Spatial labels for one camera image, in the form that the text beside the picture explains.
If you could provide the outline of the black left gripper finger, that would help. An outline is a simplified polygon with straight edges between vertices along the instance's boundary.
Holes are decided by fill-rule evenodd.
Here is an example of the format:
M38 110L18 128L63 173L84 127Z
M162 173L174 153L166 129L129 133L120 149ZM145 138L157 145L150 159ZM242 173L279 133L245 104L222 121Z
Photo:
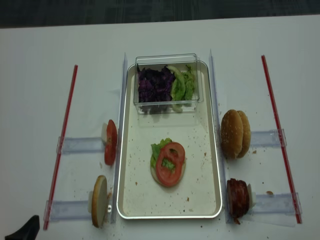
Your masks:
M19 230L4 237L5 240L36 240L40 230L40 217L33 215Z

